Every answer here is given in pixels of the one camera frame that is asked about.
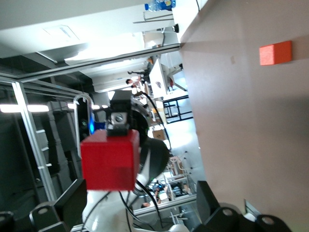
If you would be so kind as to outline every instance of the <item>red block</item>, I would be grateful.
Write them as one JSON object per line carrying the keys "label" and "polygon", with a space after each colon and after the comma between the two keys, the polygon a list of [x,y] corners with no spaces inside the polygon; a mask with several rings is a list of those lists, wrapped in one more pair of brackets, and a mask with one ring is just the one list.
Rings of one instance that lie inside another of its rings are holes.
{"label": "red block", "polygon": [[260,64],[274,65],[292,60],[292,41],[269,44],[260,47]]}
{"label": "red block", "polygon": [[133,190],[140,164],[139,146],[137,130],[117,137],[107,137],[105,130],[97,130],[84,139],[81,155],[87,189]]}

